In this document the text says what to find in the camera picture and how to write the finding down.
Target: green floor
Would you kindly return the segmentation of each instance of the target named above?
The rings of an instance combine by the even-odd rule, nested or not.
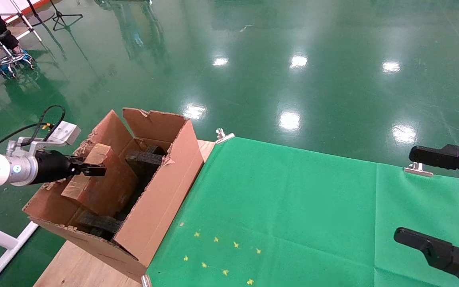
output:
[[[38,27],[45,47],[33,36],[22,40],[39,70],[0,78],[0,138],[62,104],[65,119],[82,129],[79,142],[109,109],[139,107],[189,116],[202,140],[222,127],[399,166],[412,145],[459,145],[459,0],[64,0],[58,7],[84,18],[70,32],[51,31],[54,38]],[[17,236],[25,227],[20,209],[36,189],[0,188],[1,230]],[[38,231],[0,286],[32,286],[62,242]]]

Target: green cloth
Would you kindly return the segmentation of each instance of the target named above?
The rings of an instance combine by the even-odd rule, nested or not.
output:
[[[397,227],[459,246],[459,179],[233,138],[215,146],[147,273],[153,287],[459,287],[395,242]]]

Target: wooden table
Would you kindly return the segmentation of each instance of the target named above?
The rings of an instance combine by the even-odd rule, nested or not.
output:
[[[206,161],[215,142],[198,140]],[[122,273],[67,241],[33,287],[141,287]]]

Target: black cable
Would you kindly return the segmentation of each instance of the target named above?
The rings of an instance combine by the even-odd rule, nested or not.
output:
[[[47,140],[49,139],[49,136],[53,134],[53,132],[56,130],[56,128],[60,125],[60,123],[65,118],[65,113],[66,113],[65,107],[60,106],[60,105],[56,105],[56,106],[62,109],[62,113],[61,113],[60,119],[56,122],[56,125],[53,126],[53,128],[49,131],[49,133],[47,133],[47,136],[45,136],[45,138],[43,139],[44,142],[47,142]]]
[[[60,119],[58,120],[56,125],[53,126],[53,128],[49,131],[49,133],[47,133],[47,136],[45,136],[45,138],[43,139],[44,142],[46,142],[47,139],[49,139],[49,136],[51,136],[51,134],[56,129],[56,127],[58,127],[59,123],[62,122],[62,120],[65,118],[65,113],[66,113],[65,112],[65,108],[63,106],[60,106],[60,105],[52,105],[52,106],[47,107],[47,109],[45,109],[43,111],[42,116],[40,117],[40,120],[38,120],[38,122],[42,122],[43,118],[45,118],[45,115],[47,114],[47,112],[49,112],[49,110],[52,109],[53,107],[58,107],[58,108],[62,109],[62,113],[61,113]],[[33,132],[33,135],[29,139],[29,141],[28,142],[23,142],[20,146],[21,147],[25,147],[26,145],[30,145],[31,142],[33,140],[35,140],[39,130],[40,130],[40,126],[37,126],[35,131]]]
[[[24,131],[24,130],[27,130],[27,129],[32,128],[32,127],[35,127],[35,126],[40,127],[41,125],[47,125],[47,123],[46,123],[46,122],[40,122],[40,123],[27,125],[27,126],[25,126],[25,127],[23,127],[23,128],[20,128],[20,129],[14,131],[13,133],[9,134],[8,136],[5,136],[4,138],[2,138],[2,139],[0,140],[0,144],[1,144],[2,142],[4,142],[5,140],[11,138],[12,136],[15,136],[16,134],[18,134],[18,133],[20,133],[20,132],[22,132],[22,131]]]

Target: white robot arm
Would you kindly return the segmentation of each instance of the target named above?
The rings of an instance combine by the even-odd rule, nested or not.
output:
[[[23,185],[60,180],[71,175],[84,173],[86,176],[104,176],[106,169],[100,165],[88,165],[84,159],[66,156],[58,151],[45,151],[44,148],[72,145],[80,134],[78,126],[60,122],[46,141],[36,138],[29,144],[29,151],[22,148],[30,138],[20,137],[11,140],[6,155],[0,154],[0,186]]]

